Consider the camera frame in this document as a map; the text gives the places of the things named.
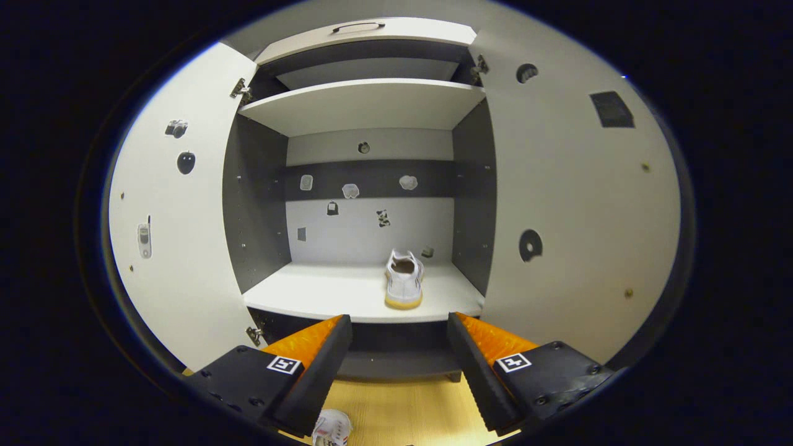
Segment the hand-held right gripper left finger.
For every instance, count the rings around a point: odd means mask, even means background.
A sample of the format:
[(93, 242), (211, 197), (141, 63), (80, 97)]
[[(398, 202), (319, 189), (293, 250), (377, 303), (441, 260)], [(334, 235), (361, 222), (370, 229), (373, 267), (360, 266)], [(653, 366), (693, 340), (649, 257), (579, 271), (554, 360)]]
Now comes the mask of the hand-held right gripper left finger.
[(351, 317), (338, 315), (265, 348), (236, 346), (186, 384), (232, 417), (309, 437), (352, 338)]

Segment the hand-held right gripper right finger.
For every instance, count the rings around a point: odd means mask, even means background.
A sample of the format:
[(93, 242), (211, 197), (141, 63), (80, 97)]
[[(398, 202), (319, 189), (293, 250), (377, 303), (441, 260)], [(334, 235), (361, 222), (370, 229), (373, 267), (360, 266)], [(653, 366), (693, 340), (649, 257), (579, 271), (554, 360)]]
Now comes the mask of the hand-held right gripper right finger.
[(561, 341), (538, 345), (464, 313), (447, 338), (486, 428), (536, 434), (577, 412), (615, 382), (615, 372)]

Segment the white canvas shoe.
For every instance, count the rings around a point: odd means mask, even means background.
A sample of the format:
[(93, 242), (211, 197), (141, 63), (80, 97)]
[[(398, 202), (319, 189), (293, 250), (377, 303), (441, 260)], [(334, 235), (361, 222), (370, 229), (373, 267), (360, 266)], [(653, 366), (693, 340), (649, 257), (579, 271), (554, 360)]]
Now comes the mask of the white canvas shoe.
[(424, 272), (424, 263), (413, 252), (392, 250), (385, 265), (385, 305), (397, 310), (419, 307), (424, 298)]
[(323, 409), (312, 432), (313, 446), (348, 446), (353, 431), (346, 413), (336, 409)]

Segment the white shoe cabinet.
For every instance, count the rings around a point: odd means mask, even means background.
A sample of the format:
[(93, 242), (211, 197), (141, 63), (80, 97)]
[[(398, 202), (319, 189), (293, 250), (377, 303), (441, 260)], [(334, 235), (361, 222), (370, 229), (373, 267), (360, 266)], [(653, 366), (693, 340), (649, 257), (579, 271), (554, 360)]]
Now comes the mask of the white shoe cabinet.
[[(254, 62), (274, 42), (244, 54)], [(473, 59), (470, 45), (371, 40), (254, 62), (252, 78), (232, 93), (241, 101), (227, 139), (222, 195), (242, 297), (292, 262), (385, 268), (392, 250), (413, 252), (424, 275), (429, 263), (452, 263), (485, 297), (496, 209), (486, 99), (450, 131), (358, 129), (289, 138), (239, 113), (276, 94), (349, 80), (427, 79), (483, 88), (479, 75), (487, 67)], [(246, 334), (255, 346), (322, 321), (246, 308), (253, 321)], [(445, 324), (352, 321), (340, 375), (445, 376), (456, 383), (462, 374)]]

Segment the white shoe cabinet door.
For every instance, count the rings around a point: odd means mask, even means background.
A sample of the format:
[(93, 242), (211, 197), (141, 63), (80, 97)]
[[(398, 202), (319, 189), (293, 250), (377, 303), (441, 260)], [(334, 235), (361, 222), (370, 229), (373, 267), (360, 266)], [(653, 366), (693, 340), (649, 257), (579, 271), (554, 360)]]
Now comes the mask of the white shoe cabinet door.
[(618, 71), (546, 28), (472, 45), (493, 122), (497, 212), (481, 318), (607, 362), (677, 254), (681, 201), (656, 118)]
[(108, 231), (131, 302), (197, 372), (252, 326), (224, 228), (222, 183), (240, 79), (255, 63), (215, 43), (153, 94), (131, 124), (110, 183)]

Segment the white cabinet shelf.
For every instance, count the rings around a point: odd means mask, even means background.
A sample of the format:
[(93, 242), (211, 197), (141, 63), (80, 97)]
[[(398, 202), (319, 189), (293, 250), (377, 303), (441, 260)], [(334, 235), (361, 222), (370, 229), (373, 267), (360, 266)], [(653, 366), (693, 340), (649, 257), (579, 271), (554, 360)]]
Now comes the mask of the white cabinet shelf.
[(484, 296), (452, 263), (429, 263), (419, 307), (399, 310), (385, 304), (384, 266), (283, 266), (243, 293), (249, 308), (292, 317), (326, 320), (348, 314), (354, 323), (445, 321), (450, 312), (479, 316)]
[(313, 85), (276, 94), (239, 113), (289, 138), (358, 129), (450, 131), (486, 98), (455, 82), (383, 78)]

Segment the white cabinet drawer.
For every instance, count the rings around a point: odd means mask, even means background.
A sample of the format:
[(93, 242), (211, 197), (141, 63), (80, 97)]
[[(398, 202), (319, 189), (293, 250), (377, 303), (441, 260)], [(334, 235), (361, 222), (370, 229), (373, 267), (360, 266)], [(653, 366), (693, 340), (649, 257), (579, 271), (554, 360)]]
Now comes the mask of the white cabinet drawer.
[[(373, 27), (346, 28), (331, 34), (333, 28), (353, 22), (385, 22), (385, 28)], [(270, 43), (254, 59), (257, 65), (270, 63), (276, 59), (291, 56), (310, 49), (339, 45), (340, 43), (370, 42), (371, 40), (421, 40), (422, 42), (456, 43), (468, 46), (473, 43), (477, 33), (468, 25), (444, 20), (419, 17), (381, 17), (354, 20), (335, 25), (310, 29), (290, 37)]]

